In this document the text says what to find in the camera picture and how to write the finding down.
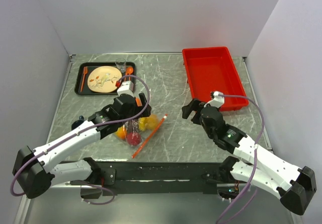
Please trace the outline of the red fake apple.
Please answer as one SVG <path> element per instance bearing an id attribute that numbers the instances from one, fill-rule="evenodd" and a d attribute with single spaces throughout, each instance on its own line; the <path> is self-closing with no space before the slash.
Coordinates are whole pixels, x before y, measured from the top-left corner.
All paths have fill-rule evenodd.
<path id="1" fill-rule="evenodd" d="M 126 136 L 129 145 L 137 146 L 141 143 L 141 135 L 138 132 L 130 132 Z"/>

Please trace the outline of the orange fake fruit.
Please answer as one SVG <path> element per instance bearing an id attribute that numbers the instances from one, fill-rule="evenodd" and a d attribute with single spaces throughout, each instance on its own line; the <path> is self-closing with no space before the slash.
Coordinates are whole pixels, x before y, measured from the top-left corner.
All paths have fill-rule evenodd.
<path id="1" fill-rule="evenodd" d="M 119 139 L 125 139 L 127 136 L 127 131 L 126 128 L 124 126 L 119 127 L 118 130 L 115 132 L 115 135 L 119 138 Z"/>

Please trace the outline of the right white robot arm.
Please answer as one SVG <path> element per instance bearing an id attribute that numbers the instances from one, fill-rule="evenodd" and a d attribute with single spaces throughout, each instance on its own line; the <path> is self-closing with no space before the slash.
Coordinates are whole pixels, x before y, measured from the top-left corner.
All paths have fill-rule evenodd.
<path id="1" fill-rule="evenodd" d="M 182 107 L 184 119 L 195 112 L 192 122 L 201 125 L 220 149 L 233 155 L 222 163 L 221 179 L 226 183 L 250 182 L 277 197 L 290 212 L 304 215 L 316 193 L 314 171 L 288 163 L 227 124 L 219 111 L 221 105 L 223 98 L 218 96 L 207 103 L 193 99 Z"/>

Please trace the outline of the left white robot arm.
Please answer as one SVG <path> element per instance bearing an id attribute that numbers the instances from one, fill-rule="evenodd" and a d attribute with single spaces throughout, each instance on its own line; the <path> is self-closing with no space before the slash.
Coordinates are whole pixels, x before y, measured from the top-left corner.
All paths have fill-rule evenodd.
<path id="1" fill-rule="evenodd" d="M 136 97 L 120 94 L 112 104 L 95 112 L 64 136 L 35 149 L 29 146 L 21 148 L 13 167 L 14 179 L 10 193 L 18 196 L 14 191 L 15 183 L 22 188 L 21 195 L 29 199 L 63 182 L 77 180 L 90 185 L 97 183 L 101 170 L 92 158 L 69 164 L 64 164 L 63 160 L 77 150 L 115 133 L 125 122 L 149 116 L 150 94 L 140 93 L 138 99 L 141 101 L 140 106 Z"/>

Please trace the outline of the clear zip top bag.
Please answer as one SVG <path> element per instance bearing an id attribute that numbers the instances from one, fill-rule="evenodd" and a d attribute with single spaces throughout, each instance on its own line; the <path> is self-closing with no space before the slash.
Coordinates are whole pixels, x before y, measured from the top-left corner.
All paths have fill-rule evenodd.
<path id="1" fill-rule="evenodd" d="M 129 146 L 130 150 L 133 151 L 131 158 L 134 159 L 156 135 L 167 117 L 167 114 L 161 118 L 151 114 L 148 117 L 127 121 L 117 129 L 115 136 Z"/>

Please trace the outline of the yellow fake fruit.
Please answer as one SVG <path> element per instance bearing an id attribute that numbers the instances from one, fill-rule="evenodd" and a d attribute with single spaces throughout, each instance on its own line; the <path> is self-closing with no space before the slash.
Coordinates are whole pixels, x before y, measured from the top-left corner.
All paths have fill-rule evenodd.
<path id="1" fill-rule="evenodd" d="M 155 116 L 139 118 L 138 127 L 140 131 L 154 130 L 159 123 L 159 120 Z"/>

